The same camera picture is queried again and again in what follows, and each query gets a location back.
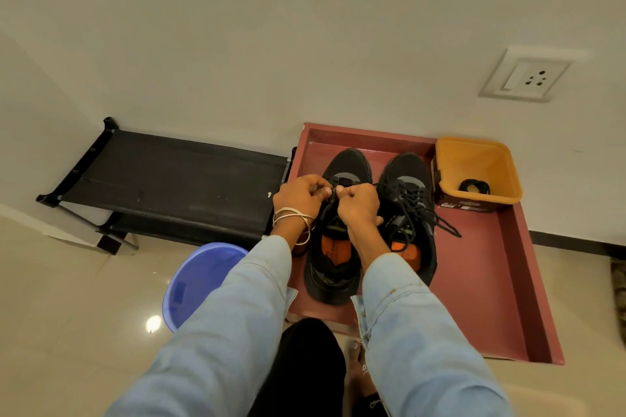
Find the person's left hand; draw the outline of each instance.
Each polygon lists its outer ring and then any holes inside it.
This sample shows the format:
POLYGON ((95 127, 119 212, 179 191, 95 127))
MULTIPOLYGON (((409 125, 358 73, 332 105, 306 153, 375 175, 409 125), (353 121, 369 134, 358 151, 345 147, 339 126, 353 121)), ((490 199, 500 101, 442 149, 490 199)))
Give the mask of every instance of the person's left hand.
POLYGON ((316 218, 322 202, 333 192, 332 188, 333 186, 319 175, 298 177, 292 182, 283 184, 274 195, 274 210, 294 208, 316 218))

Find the shoe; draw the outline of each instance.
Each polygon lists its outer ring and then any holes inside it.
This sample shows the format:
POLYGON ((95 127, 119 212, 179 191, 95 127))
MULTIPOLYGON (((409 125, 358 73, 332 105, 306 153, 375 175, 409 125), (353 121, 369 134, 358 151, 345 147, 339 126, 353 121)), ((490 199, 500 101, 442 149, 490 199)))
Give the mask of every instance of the shoe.
POLYGON ((381 236, 429 286, 437 270, 434 227, 456 237, 461 234, 434 212, 433 183, 426 164, 415 153, 401 153, 385 167, 376 190, 378 215, 384 220, 381 236))
POLYGON ((334 188, 372 183, 372 169, 357 149, 339 152, 322 175, 333 186, 322 203, 310 239, 304 284, 315 300, 341 305, 355 295, 361 280, 361 259, 348 238, 348 228, 337 214, 339 199, 334 188))

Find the light blue denim shirt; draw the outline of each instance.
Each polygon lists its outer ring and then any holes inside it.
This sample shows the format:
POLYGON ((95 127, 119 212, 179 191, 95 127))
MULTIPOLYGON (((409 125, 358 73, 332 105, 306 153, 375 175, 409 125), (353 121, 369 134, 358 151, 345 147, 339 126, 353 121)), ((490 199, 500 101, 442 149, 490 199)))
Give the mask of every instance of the light blue denim shirt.
MULTIPOLYGON (((286 241, 263 239, 106 415, 245 416, 296 294, 290 273, 286 241)), ((376 259, 352 300, 372 381, 392 416, 513 415, 483 358, 400 256, 376 259)))

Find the glossy floor tile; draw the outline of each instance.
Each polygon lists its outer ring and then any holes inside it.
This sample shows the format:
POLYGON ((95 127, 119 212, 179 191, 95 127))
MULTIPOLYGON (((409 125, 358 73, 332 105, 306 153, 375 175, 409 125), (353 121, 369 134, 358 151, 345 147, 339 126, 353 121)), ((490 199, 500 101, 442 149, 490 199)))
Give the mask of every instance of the glossy floor tile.
MULTIPOLYGON (((108 257, 0 217, 3 414, 99 415, 168 342, 164 323, 148 333, 146 322, 161 315, 168 281, 194 247, 137 241, 139 251, 108 257)), ((622 416, 626 349, 608 259, 535 249, 567 364, 489 366, 519 415, 622 416)))

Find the yellow container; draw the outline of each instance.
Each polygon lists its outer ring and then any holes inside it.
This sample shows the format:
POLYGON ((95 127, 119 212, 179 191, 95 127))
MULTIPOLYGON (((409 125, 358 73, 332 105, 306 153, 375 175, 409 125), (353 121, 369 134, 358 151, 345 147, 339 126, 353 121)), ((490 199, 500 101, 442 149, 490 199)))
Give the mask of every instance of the yellow container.
POLYGON ((441 137, 435 144, 433 175, 436 202, 447 208, 491 212, 521 200, 520 179, 511 151, 499 142, 441 137), (459 191, 468 179, 486 182, 491 194, 459 191))

